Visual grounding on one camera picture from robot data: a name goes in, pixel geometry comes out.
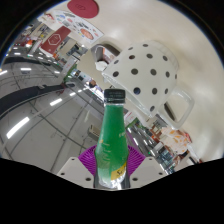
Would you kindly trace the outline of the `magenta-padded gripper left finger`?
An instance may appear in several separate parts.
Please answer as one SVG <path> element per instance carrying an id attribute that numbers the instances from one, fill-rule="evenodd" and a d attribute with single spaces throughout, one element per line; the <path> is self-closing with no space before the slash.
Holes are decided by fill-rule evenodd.
<path id="1" fill-rule="evenodd" d="M 94 187 L 96 174 L 95 146 L 86 149 L 78 157 L 70 157 L 57 175 L 84 188 Z"/>

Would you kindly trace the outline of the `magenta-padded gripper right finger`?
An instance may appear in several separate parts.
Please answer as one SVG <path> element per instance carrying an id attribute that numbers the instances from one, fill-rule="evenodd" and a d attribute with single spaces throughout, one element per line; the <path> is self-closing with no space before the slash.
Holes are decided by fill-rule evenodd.
<path id="1" fill-rule="evenodd" d="M 140 188 L 166 176 L 166 172 L 154 157 L 146 157 L 132 146 L 128 147 L 125 186 Z"/>

